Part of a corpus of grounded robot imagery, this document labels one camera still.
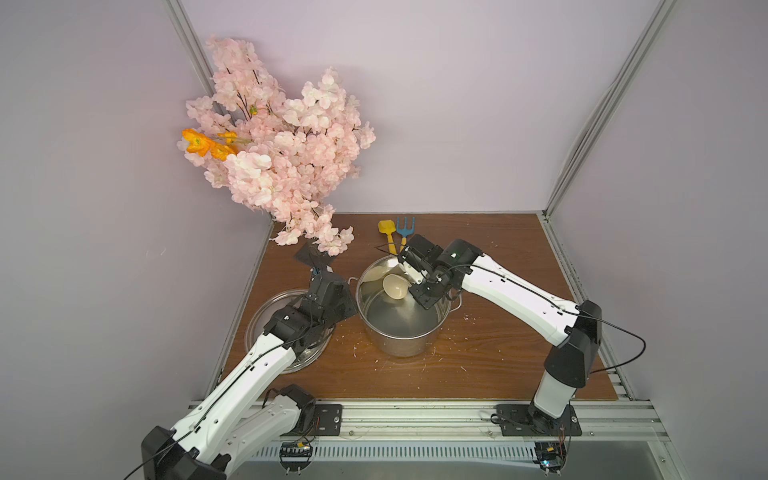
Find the metal mounting plate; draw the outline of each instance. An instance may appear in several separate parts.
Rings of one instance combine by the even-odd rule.
[[[319,403],[315,407],[315,415],[312,420],[313,427],[304,435],[307,438],[313,437],[337,437],[341,434],[341,412],[343,407],[339,403]],[[284,436],[302,435],[295,429]]]
[[[557,437],[561,434],[561,425],[564,427],[565,436],[581,436],[576,411],[570,405],[565,406],[562,417],[548,432],[539,432],[533,428],[533,425],[529,425],[527,405],[502,403],[496,406],[496,413],[501,416],[496,424],[501,426],[502,435],[505,437]]]

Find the pink artificial flower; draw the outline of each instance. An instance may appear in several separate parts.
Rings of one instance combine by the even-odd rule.
[[[330,255],[344,252],[354,239],[352,228],[339,232],[331,224],[333,208],[319,201],[345,177],[357,175],[353,161],[376,139],[367,123],[360,128],[359,102],[347,97],[332,68],[316,86],[307,82],[301,98],[287,99],[253,44],[212,38],[207,45],[218,68],[216,94],[188,101],[187,115],[214,140],[235,133],[238,153],[224,162],[209,154],[185,152],[185,157],[206,169],[213,187],[229,187],[233,201],[284,222],[285,231],[274,239],[278,244],[296,243],[304,235]],[[214,102],[240,118],[219,114]],[[182,150],[187,146],[179,143]]]

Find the stainless steel pot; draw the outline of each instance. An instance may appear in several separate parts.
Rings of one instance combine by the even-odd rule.
[[[377,348],[393,356],[418,355],[435,341],[448,314],[462,305],[461,297],[454,309],[446,298],[441,298],[429,310],[416,303],[410,293],[395,300],[382,286],[384,277],[390,273],[408,278],[397,257],[391,255],[374,262],[363,272],[355,291],[357,309]]]

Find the white ladle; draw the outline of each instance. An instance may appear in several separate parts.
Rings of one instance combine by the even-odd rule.
[[[395,300],[400,300],[408,295],[408,287],[411,286],[411,283],[400,275],[390,273],[384,277],[382,285],[384,286],[384,292],[387,295]]]

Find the black cable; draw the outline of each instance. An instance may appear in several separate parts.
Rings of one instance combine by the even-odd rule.
[[[514,423],[515,425],[521,425],[524,427],[531,427],[534,428],[533,423],[525,423],[525,422],[517,422],[515,420],[510,419],[509,417],[502,415],[501,413],[492,413],[491,417],[489,418],[492,424],[494,425],[501,425],[503,422],[507,423]]]
[[[568,400],[568,406],[571,407],[569,411],[573,412],[573,407],[571,406],[571,400]],[[573,434],[574,422],[573,420],[570,420],[570,419],[568,421],[571,422],[571,430],[570,430],[570,434],[568,435],[568,444],[565,446],[565,456],[563,458],[563,465],[560,467],[561,472],[563,471],[563,468],[565,468],[565,464],[568,463],[568,455],[570,455],[571,453],[571,440],[573,440],[574,438],[574,434]]]
[[[579,316],[579,315],[584,315],[584,316],[586,316],[588,319],[597,320],[598,322],[602,322],[602,323],[605,323],[605,324],[606,324],[606,325],[608,325],[608,326],[612,326],[612,327],[614,327],[616,330],[620,330],[620,331],[622,331],[622,332],[624,332],[624,333],[626,333],[626,334],[628,334],[628,335],[632,335],[634,338],[636,338],[636,339],[640,340],[640,341],[643,343],[643,348],[642,348],[642,349],[640,349],[640,353],[638,353],[637,355],[633,356],[632,358],[630,358],[630,359],[629,359],[629,360],[627,360],[626,362],[621,362],[621,363],[617,363],[616,365],[607,366],[607,367],[605,367],[604,369],[597,369],[597,370],[592,370],[592,371],[590,372],[590,374],[592,374],[592,373],[597,373],[597,372],[604,372],[604,371],[606,371],[606,370],[615,369],[615,368],[617,368],[617,367],[620,367],[620,366],[624,366],[624,365],[627,365],[628,363],[632,363],[632,362],[634,362],[635,360],[639,359],[639,358],[640,358],[640,357],[641,357],[641,356],[642,356],[642,355],[645,353],[645,349],[646,349],[646,347],[648,347],[648,343],[645,341],[645,339],[644,339],[643,337],[641,337],[641,336],[637,335],[636,333],[632,333],[632,332],[630,332],[629,330],[623,329],[623,328],[621,328],[621,327],[620,327],[620,326],[618,326],[618,325],[614,325],[613,323],[611,323],[611,322],[608,322],[607,320],[599,319],[599,318],[597,318],[596,316],[592,316],[592,315],[590,315],[590,314],[588,314],[588,313],[583,313],[583,312],[581,312],[581,313],[571,313],[571,312],[566,312],[566,313],[570,313],[571,315],[576,315],[576,316]]]
[[[397,250],[397,247],[401,246],[399,243],[387,242],[382,243],[381,245],[374,245],[373,248],[377,249],[379,252],[386,253],[387,255],[392,255],[392,252],[389,251],[389,245],[394,245],[395,250]]]
[[[266,406],[266,401],[270,398],[270,392],[280,393],[280,390],[278,389],[269,389],[264,394],[264,401],[261,402],[261,408],[263,409]]]
[[[310,403],[310,405],[312,405],[312,406],[317,406],[317,399],[314,399],[314,400],[313,400],[313,401]],[[312,442],[314,442],[314,441],[315,441],[315,439],[317,438],[317,428],[319,427],[319,425],[320,425],[320,417],[318,416],[318,417],[317,417],[317,422],[312,422],[312,423],[310,423],[310,426],[306,427],[306,430],[305,430],[304,432],[299,432],[299,440],[301,440],[301,439],[305,439],[305,440],[306,440],[306,444],[307,444],[307,445],[311,445],[311,444],[312,444]],[[309,432],[311,432],[311,431],[312,431],[312,429],[315,429],[315,432],[314,432],[314,434],[312,435],[312,440],[310,440],[310,439],[308,439],[308,438],[306,437],[306,434],[308,434]]]
[[[312,319],[312,313],[310,312],[310,325],[312,325],[312,321],[313,321],[313,319]],[[291,344],[291,343],[296,343],[296,342],[298,342],[299,340],[303,339],[303,338],[304,338],[304,337],[305,337],[305,336],[306,336],[306,335],[307,335],[307,334],[310,332],[310,330],[311,330],[311,327],[310,327],[310,328],[308,328],[308,329],[306,329],[306,332],[304,332],[304,333],[303,333],[303,334],[302,334],[302,335],[301,335],[299,338],[297,338],[297,339],[295,339],[295,340],[287,340],[287,341],[285,341],[285,342],[283,342],[283,343],[281,343],[281,344],[279,344],[279,345],[275,345],[275,346],[274,346],[274,347],[272,347],[271,349],[268,349],[266,352],[264,352],[264,353],[262,353],[261,355],[259,355],[258,357],[256,357],[256,359],[255,359],[254,361],[252,361],[252,362],[251,362],[249,365],[246,365],[246,367],[243,369],[243,371],[242,371],[242,372],[240,372],[240,374],[239,374],[239,375],[238,375],[238,376],[235,378],[235,380],[233,380],[233,381],[232,381],[232,383],[230,383],[230,384],[229,384],[229,385],[228,385],[228,386],[227,386],[227,387],[224,389],[224,391],[221,393],[221,395],[219,395],[218,397],[216,397],[216,399],[214,400],[214,402],[210,404],[210,406],[209,406],[209,407],[208,407],[208,409],[205,411],[205,413],[203,414],[203,416],[201,416],[201,417],[200,417],[200,420],[198,420],[198,421],[197,421],[197,423],[195,424],[195,426],[194,426],[192,429],[193,429],[193,430],[195,430],[195,429],[196,429],[198,426],[200,426],[200,424],[203,422],[203,420],[205,420],[205,418],[206,418],[206,416],[208,415],[208,413],[210,412],[210,410],[211,410],[211,409],[212,409],[212,408],[213,408],[213,407],[216,405],[216,402],[218,402],[218,401],[221,399],[221,397],[223,397],[223,396],[224,396],[224,395],[225,395],[225,394],[226,394],[226,393],[229,391],[229,389],[231,389],[231,388],[232,388],[232,385],[234,385],[234,384],[237,382],[237,380],[239,380],[239,379],[240,379],[240,377],[242,377],[242,376],[245,374],[245,372],[247,372],[247,371],[250,369],[250,367],[251,367],[251,366],[253,366],[253,365],[254,365],[256,362],[258,362],[259,360],[261,360],[261,359],[262,359],[262,357],[264,357],[264,356],[265,356],[267,353],[269,353],[269,352],[272,352],[273,350],[279,349],[281,346],[286,346],[286,345],[289,345],[289,344]]]
[[[567,310],[561,310],[561,307],[560,307],[560,306],[559,306],[557,303],[553,302],[552,300],[550,300],[550,299],[549,299],[549,298],[547,298],[546,296],[544,296],[544,295],[541,295],[539,292],[537,292],[537,291],[535,291],[535,290],[533,290],[533,289],[530,289],[530,288],[526,287],[525,285],[522,285],[522,284],[521,284],[521,283],[519,283],[519,282],[515,282],[513,279],[511,279],[511,278],[509,278],[509,277],[507,277],[507,276],[505,276],[505,275],[502,275],[502,274],[501,274],[501,273],[499,273],[499,272],[496,272],[496,271],[494,271],[494,270],[490,270],[490,269],[488,269],[488,268],[485,268],[484,266],[479,266],[479,265],[472,265],[472,264],[470,264],[470,263],[463,263],[463,264],[461,264],[461,265],[454,265],[454,266],[451,266],[451,267],[449,267],[449,268],[448,268],[448,270],[453,270],[453,269],[455,269],[455,268],[459,268],[460,266],[470,266],[470,267],[472,267],[472,268],[479,268],[480,270],[485,270],[486,272],[489,272],[489,273],[493,273],[494,275],[497,275],[497,276],[501,277],[502,279],[504,279],[504,280],[506,280],[506,281],[508,281],[508,282],[512,282],[513,284],[515,284],[515,285],[519,286],[520,288],[522,288],[522,289],[525,289],[525,290],[527,290],[527,291],[529,291],[529,292],[533,293],[534,295],[537,295],[537,296],[541,297],[542,299],[544,299],[544,300],[546,300],[547,302],[549,302],[549,304],[550,304],[550,305],[552,305],[554,308],[558,309],[559,311],[561,311],[561,312],[563,312],[563,313],[567,313],[567,314],[569,314],[569,315],[574,315],[574,316],[581,316],[581,315],[583,315],[583,316],[585,316],[585,317],[586,317],[586,318],[588,318],[588,319],[592,319],[592,320],[595,320],[595,321],[597,321],[597,322],[602,322],[602,323],[605,323],[606,325],[608,325],[608,326],[612,326],[612,327],[614,327],[615,329],[617,329],[617,330],[620,330],[620,331],[622,331],[622,332],[624,332],[624,333],[626,333],[626,334],[628,334],[628,335],[632,335],[633,337],[635,337],[636,339],[639,339],[639,340],[640,340],[640,341],[643,343],[643,348],[640,350],[640,353],[638,353],[637,355],[633,356],[631,359],[627,360],[626,362],[617,363],[616,365],[612,365],[612,366],[609,366],[609,367],[605,367],[604,369],[597,369],[597,370],[592,370],[592,371],[590,372],[590,374],[592,374],[592,373],[597,373],[597,372],[604,372],[604,371],[606,371],[606,370],[615,369],[615,368],[617,368],[617,367],[620,367],[620,366],[624,366],[624,365],[627,365],[627,364],[629,364],[629,363],[632,363],[632,362],[634,362],[635,360],[639,359],[639,358],[640,358],[640,357],[641,357],[641,356],[642,356],[642,355],[645,353],[645,349],[646,349],[646,347],[648,346],[648,344],[647,344],[647,342],[645,341],[645,339],[644,339],[643,337],[641,337],[641,336],[637,335],[636,333],[632,333],[632,332],[630,332],[629,330],[623,329],[623,328],[621,328],[620,326],[617,326],[617,325],[614,325],[614,324],[613,324],[613,323],[611,323],[611,322],[608,322],[607,320],[603,320],[602,318],[597,318],[596,316],[592,316],[592,315],[590,315],[589,313],[585,313],[585,312],[581,312],[581,311],[580,311],[579,313],[573,313],[573,312],[568,312]]]
[[[184,440],[184,439],[185,439],[185,438],[186,438],[186,437],[187,437],[189,434],[191,434],[191,433],[192,433],[192,430],[190,430],[189,432],[187,432],[187,433],[185,433],[184,435],[182,435],[182,436],[181,436],[181,438],[180,438],[180,439],[178,439],[176,442],[173,442],[173,443],[171,443],[169,446],[165,447],[164,449],[160,450],[160,451],[159,451],[159,452],[157,452],[156,454],[152,455],[150,458],[147,458],[146,460],[144,460],[144,461],[143,461],[141,464],[139,464],[139,466],[138,466],[138,467],[136,467],[136,468],[134,468],[133,470],[131,470],[131,472],[130,472],[128,475],[126,475],[126,476],[123,478],[123,480],[128,480],[128,478],[129,478],[131,475],[133,475],[134,473],[136,473],[136,471],[137,471],[139,468],[141,468],[141,467],[145,466],[147,463],[149,463],[149,462],[151,462],[152,460],[154,460],[154,458],[155,458],[155,457],[157,457],[158,455],[163,455],[164,453],[168,452],[168,451],[169,451],[171,448],[173,448],[173,447],[174,447],[174,446],[175,446],[175,445],[176,445],[178,442],[181,442],[182,440]]]

